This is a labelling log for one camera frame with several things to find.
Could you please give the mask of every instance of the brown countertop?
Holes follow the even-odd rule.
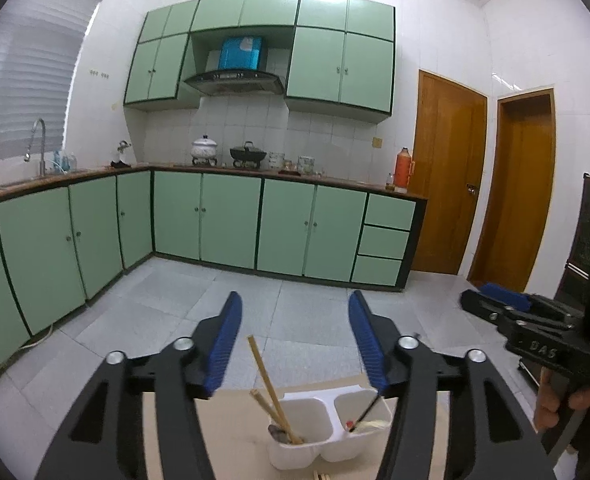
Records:
[[[283,175],[274,170],[239,170],[236,168],[208,168],[203,166],[189,166],[183,164],[135,164],[132,168],[124,168],[122,170],[114,170],[110,167],[99,168],[96,170],[76,171],[69,174],[51,175],[45,178],[35,179],[28,182],[23,182],[12,187],[3,186],[0,189],[0,202],[45,189],[53,189],[55,187],[68,186],[77,182],[85,180],[92,180],[94,178],[101,178],[103,176],[110,176],[120,173],[133,173],[134,171],[157,170],[157,171],[185,171],[187,173],[221,173],[221,174],[235,174],[244,176],[259,176],[264,178],[274,178],[278,180],[288,180],[291,182],[305,182],[307,184],[324,184],[325,186],[344,187],[345,189],[363,190],[376,192],[378,194],[385,194],[398,198],[407,198],[409,200],[426,200],[426,197],[407,193],[403,191],[387,191],[384,186],[377,184],[368,184],[366,182],[358,182],[356,180],[346,180],[341,178],[332,178],[328,176],[297,176],[297,175]]]

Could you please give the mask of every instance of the red object on counter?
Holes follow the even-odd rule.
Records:
[[[395,161],[395,176],[393,183],[397,187],[408,187],[408,179],[411,176],[411,164],[413,158],[408,153],[408,148],[402,148],[402,151],[397,153],[397,160]]]

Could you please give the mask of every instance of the white blind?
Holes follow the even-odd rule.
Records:
[[[0,10],[0,159],[26,153],[38,117],[46,151],[62,146],[73,72],[100,1],[8,0]]]

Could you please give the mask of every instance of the human hand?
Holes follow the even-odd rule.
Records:
[[[547,368],[541,369],[539,393],[537,394],[537,404],[533,417],[533,423],[537,431],[554,428],[559,422],[557,410],[559,410],[561,399],[550,385],[552,374],[553,372]],[[570,399],[568,399],[568,406],[572,410],[587,410],[590,408],[590,388],[579,390],[572,394]]]

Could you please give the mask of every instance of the blue gripper pad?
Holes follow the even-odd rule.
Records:
[[[371,325],[371,310],[365,301],[360,300],[360,296],[357,292],[351,294],[348,300],[348,320],[353,329],[369,383],[381,395],[389,386],[384,370],[384,352]]]
[[[528,312],[530,310],[531,303],[526,294],[520,294],[519,292],[508,290],[496,283],[485,283],[479,287],[479,292],[485,294],[489,298],[501,301],[521,312]]]
[[[207,371],[204,388],[210,396],[221,386],[226,367],[229,365],[230,353],[233,351],[237,332],[242,323],[242,298],[231,292],[219,314],[223,321],[215,338],[215,343],[207,357]]]

